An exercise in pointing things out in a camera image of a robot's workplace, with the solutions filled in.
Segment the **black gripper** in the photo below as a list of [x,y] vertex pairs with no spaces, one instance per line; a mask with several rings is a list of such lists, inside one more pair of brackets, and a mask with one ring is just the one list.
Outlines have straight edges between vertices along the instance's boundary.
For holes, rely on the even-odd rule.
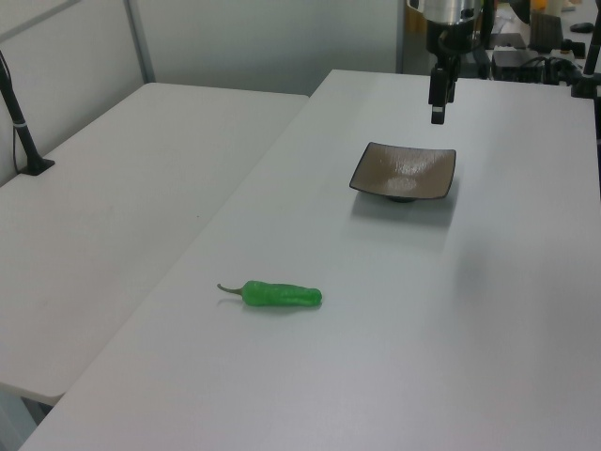
[[[446,103],[455,100],[460,56],[472,52],[480,44],[478,25],[478,20],[451,24],[426,21],[426,50],[438,58],[430,72],[428,103],[431,105],[432,124],[444,124]],[[447,69],[446,57],[449,57]]]

